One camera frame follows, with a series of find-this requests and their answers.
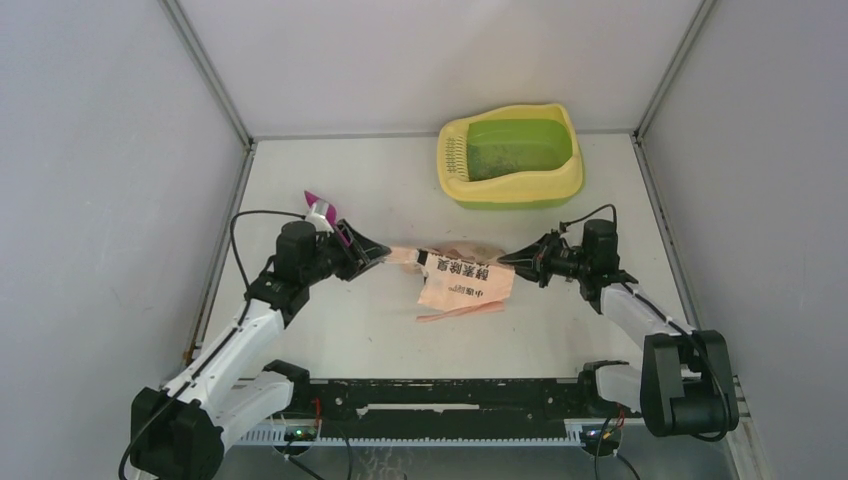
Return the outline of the magenta plastic scoop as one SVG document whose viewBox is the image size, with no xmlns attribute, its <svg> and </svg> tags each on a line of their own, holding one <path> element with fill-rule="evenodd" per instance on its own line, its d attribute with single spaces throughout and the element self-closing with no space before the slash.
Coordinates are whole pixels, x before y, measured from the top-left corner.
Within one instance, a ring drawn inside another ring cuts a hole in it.
<svg viewBox="0 0 848 480">
<path fill-rule="evenodd" d="M 310 192 L 310 191 L 308 191 L 308 190 L 305 190 L 305 191 L 304 191 L 304 197 L 305 197 L 305 200 L 306 200 L 306 203 L 307 203 L 307 207 L 308 207 L 308 209 L 309 209 L 309 206 L 310 206 L 312 203 L 314 203 L 314 202 L 316 202 L 316 201 L 318 201 L 318 200 L 324 200 L 324 201 L 326 201 L 327 203 L 331 204 L 331 205 L 335 208 L 335 210 L 336 210 L 336 218 L 335 218 L 335 220 L 336 220 L 336 224 L 335 224 L 335 231 L 334 231 L 334 232 L 319 232 L 319 233 L 334 233 L 334 234 L 335 234 L 335 235 L 336 235 L 336 236 L 340 239 L 340 237 L 339 237 L 339 235 L 338 235 L 338 232 L 337 232 L 337 222 L 338 222 L 338 221 L 343 221 L 343 219 L 342 219 L 342 218 L 338 215 L 336 207 L 335 207 L 332 203 L 330 203 L 329 201 L 325 200 L 324 198 L 320 197 L 319 195 L 317 195 L 317 194 L 315 194 L 315 193 L 313 193 L 313 192 Z"/>
</svg>

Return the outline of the pink cat litter bag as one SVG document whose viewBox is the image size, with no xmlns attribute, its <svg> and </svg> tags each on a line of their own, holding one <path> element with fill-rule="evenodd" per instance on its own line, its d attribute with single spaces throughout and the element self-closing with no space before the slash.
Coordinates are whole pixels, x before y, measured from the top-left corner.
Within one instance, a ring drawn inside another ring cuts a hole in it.
<svg viewBox="0 0 848 480">
<path fill-rule="evenodd" d="M 384 259 L 409 274 L 419 274 L 423 287 L 417 303 L 431 310 L 416 318 L 429 323 L 451 317 L 501 312 L 510 298 L 515 270 L 496 262 L 502 251 L 484 244 L 457 242 L 431 248 L 393 247 Z"/>
</svg>

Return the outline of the yellow green litter box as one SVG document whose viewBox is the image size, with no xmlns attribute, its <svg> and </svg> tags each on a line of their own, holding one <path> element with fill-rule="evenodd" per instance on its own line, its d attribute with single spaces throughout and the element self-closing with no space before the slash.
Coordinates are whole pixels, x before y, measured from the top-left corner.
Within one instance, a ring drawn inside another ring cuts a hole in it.
<svg viewBox="0 0 848 480">
<path fill-rule="evenodd" d="M 436 169 L 443 192 L 466 209 L 543 209 L 585 183 L 577 132 L 558 103 L 508 105 L 445 124 Z"/>
</svg>

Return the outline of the green cat litter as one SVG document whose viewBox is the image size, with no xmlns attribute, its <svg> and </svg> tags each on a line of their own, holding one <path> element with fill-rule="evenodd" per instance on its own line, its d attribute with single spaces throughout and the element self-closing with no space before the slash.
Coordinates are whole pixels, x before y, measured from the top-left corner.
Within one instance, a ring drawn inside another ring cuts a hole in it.
<svg viewBox="0 0 848 480">
<path fill-rule="evenodd" d="M 476 182 L 520 172 L 556 170 L 572 154 L 568 139 L 473 142 L 467 148 L 468 177 Z"/>
</svg>

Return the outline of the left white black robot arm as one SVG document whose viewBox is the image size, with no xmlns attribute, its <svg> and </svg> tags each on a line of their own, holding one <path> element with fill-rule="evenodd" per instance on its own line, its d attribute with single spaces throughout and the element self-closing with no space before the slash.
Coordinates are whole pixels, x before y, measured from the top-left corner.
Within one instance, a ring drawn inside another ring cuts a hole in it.
<svg viewBox="0 0 848 480">
<path fill-rule="evenodd" d="M 158 479 L 211 479 L 228 450 L 255 425 L 283 411 L 311 407 L 311 388 L 294 379 L 301 368 L 270 363 L 248 386 L 233 389 L 243 370 L 281 336 L 310 299 L 317 283 L 351 281 L 378 265 L 391 250 L 345 220 L 317 227 L 300 219 L 281 227 L 275 252 L 247 283 L 228 327 L 164 386 L 145 387 L 131 405 L 130 440 L 118 466 Z"/>
</svg>

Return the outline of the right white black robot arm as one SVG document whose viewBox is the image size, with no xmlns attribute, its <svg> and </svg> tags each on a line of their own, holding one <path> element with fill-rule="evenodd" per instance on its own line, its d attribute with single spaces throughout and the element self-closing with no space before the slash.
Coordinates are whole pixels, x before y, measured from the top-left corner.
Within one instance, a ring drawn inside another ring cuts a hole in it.
<svg viewBox="0 0 848 480">
<path fill-rule="evenodd" d="M 615 220 L 588 219 L 579 244 L 564 237 L 568 225 L 498 258 L 541 288 L 559 276 L 577 282 L 579 294 L 600 316 L 640 348 L 641 360 L 585 365 L 578 402 L 592 416 L 616 404 L 638 413 L 656 437 L 692 436 L 717 442 L 739 424 L 733 372 L 725 337 L 699 330 L 660 308 L 620 266 Z"/>
</svg>

